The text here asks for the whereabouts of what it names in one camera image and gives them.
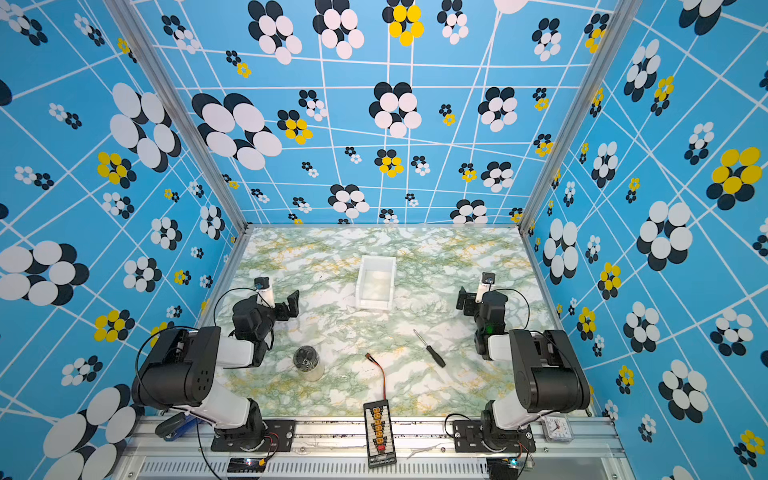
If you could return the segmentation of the left controller circuit board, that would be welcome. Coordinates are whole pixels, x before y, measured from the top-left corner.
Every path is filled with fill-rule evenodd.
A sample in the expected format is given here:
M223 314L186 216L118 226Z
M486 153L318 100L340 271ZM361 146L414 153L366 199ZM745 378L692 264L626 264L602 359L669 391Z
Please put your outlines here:
M256 476L264 473L266 461L264 458L232 457L229 459L226 473L228 476Z

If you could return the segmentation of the small white alarm clock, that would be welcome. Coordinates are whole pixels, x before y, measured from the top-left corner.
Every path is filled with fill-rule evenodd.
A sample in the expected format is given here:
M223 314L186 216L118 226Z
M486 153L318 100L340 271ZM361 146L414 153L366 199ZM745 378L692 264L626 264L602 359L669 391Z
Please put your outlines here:
M549 442L570 443L574 439L568 419L560 415L547 415L542 418L542 428Z

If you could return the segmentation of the clear jar black lid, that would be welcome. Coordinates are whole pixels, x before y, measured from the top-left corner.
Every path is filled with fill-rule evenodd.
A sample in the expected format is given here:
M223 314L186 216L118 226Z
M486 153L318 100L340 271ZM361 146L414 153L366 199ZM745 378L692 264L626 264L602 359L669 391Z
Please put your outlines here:
M293 364L299 376L309 382L318 381L325 372L319 352L309 345L303 345L294 352Z

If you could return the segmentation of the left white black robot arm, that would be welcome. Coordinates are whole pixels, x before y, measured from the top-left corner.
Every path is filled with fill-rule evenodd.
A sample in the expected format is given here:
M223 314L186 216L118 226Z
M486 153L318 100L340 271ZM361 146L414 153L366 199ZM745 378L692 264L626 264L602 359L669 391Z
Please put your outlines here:
M174 327L153 334L154 343L142 363L135 365L134 403L171 411L155 435L172 441L206 422L213 427L211 449L217 452L286 451L293 421L270 425L258 403L240 396L215 379L219 369L259 367L274 346L274 326L299 315L300 292L276 303L269 288L255 290L232 307L233 330Z

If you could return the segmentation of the black battery checker device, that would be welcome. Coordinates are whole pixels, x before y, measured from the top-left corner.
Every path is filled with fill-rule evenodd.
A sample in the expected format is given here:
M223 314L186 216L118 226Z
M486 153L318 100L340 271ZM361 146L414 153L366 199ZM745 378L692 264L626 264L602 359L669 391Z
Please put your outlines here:
M397 463L390 407L387 400L363 405L366 433L367 464L369 469Z

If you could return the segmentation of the white plastic bin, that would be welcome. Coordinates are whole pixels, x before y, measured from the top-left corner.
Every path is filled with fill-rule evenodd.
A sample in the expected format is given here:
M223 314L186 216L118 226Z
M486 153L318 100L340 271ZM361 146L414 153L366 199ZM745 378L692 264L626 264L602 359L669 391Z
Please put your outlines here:
M391 311L394 305L396 258L364 255L355 289L358 309Z

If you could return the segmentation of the controller circuit board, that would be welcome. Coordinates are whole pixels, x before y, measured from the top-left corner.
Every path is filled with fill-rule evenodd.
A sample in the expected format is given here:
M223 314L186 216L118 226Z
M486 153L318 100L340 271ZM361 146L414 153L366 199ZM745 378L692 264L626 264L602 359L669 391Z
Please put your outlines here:
M264 473L266 461L264 458L232 457L229 459L226 473L228 476L256 476Z
M521 470L517 459L487 458L487 474L490 480L517 480Z

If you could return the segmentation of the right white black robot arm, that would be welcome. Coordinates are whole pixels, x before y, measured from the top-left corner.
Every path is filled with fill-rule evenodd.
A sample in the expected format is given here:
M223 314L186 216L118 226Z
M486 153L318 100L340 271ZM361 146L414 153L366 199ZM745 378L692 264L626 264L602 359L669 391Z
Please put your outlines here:
M590 390L568 335L562 330L508 330L503 289L471 293L459 289L456 308L475 321L474 343L486 361L512 374L514 391L491 400L481 412L483 447L501 453L514 445L531 452L529 426L556 414L586 410Z

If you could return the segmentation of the right controller circuit board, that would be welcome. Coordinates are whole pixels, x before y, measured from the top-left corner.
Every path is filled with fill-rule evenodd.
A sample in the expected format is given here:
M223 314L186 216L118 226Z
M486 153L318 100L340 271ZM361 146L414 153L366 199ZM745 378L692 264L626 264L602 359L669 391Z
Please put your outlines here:
M487 458L487 474L490 480L517 480L521 470L517 459Z

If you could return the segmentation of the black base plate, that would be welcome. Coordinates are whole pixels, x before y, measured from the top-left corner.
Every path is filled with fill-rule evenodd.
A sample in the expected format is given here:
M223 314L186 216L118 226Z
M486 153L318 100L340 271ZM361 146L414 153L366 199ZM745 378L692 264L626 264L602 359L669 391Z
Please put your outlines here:
M536 443L530 427L522 430L503 430L480 420L453 419L447 424L447 433L454 441L457 453L526 454L536 452Z
M214 452L289 452L297 422L292 419L266 419L255 428L215 429L211 450Z

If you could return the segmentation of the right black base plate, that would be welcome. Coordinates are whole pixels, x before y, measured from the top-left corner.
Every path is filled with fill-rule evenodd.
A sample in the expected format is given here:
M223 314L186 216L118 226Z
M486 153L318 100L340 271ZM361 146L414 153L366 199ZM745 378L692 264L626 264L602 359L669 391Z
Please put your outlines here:
M480 420L453 419L447 424L447 433L454 441L457 453L526 454L536 452L536 443L530 427L522 430L503 430Z

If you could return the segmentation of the black handle screwdriver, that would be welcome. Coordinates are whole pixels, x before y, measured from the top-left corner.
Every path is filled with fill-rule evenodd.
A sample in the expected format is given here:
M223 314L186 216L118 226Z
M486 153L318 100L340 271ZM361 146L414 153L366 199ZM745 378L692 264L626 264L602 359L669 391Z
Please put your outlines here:
M445 368L446 362L442 358L442 356L432 347L431 344L429 344L426 339L417 331L413 330L416 337L419 339L419 341L423 344L425 347L425 350L430 354L431 358L434 360L434 362L440 367Z

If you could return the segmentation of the aluminium frame rail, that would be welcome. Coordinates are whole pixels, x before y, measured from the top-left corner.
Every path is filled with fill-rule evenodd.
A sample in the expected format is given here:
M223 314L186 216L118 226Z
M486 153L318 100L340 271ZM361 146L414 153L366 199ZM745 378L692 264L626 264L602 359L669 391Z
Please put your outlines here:
M373 455L361 416L304 417L280 433L276 452L215 452L202 425L173 441L158 438L156 418L137 427L116 479L632 479L625 450L606 419L571 417L571 437L553 441L540 422L522 445L490 448L478 432L452 437L459 418L392 418L389 459Z

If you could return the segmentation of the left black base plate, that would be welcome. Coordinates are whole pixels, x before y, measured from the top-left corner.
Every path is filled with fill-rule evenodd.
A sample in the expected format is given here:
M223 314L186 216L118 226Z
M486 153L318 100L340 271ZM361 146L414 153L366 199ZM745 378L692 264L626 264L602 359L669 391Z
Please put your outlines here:
M215 429L211 450L214 452L289 452L297 422L292 419L266 419L255 428Z

